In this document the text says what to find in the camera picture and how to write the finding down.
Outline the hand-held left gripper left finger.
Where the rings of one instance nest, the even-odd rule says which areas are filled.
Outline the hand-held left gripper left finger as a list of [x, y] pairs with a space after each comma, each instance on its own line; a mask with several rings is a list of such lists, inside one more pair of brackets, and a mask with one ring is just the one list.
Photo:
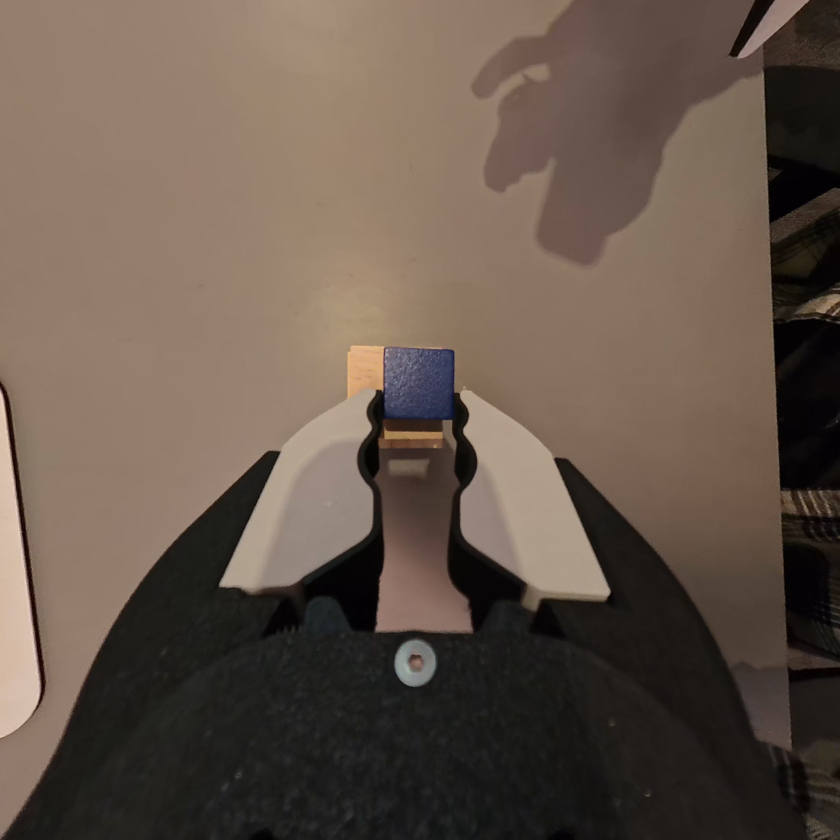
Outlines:
[[219, 587], [330, 597], [352, 629], [376, 627], [384, 568], [379, 470], [383, 394], [361, 390], [283, 444]]

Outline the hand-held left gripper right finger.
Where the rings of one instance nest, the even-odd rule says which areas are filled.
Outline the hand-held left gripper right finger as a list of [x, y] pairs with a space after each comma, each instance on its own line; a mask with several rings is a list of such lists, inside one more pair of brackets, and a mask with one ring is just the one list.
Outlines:
[[550, 450], [475, 392], [455, 396], [448, 575], [479, 629], [495, 604], [606, 603], [599, 560]]

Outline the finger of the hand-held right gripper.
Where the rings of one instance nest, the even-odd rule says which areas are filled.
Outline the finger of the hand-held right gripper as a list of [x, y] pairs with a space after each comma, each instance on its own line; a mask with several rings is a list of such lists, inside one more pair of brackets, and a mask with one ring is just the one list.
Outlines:
[[729, 55], [750, 56], [778, 32], [808, 1], [754, 1], [736, 36]]

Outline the blue wooden cube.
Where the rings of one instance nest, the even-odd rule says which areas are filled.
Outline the blue wooden cube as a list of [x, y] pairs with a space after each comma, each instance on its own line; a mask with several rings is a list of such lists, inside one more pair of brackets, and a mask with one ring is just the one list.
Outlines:
[[455, 352], [450, 349], [385, 347], [382, 391], [385, 419], [453, 419]]

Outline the white mount plate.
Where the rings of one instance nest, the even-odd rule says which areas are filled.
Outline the white mount plate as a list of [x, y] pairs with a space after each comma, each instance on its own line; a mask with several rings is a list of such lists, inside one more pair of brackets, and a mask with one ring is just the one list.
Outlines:
[[14, 424], [1, 388], [1, 737], [34, 715], [44, 670], [18, 475]]

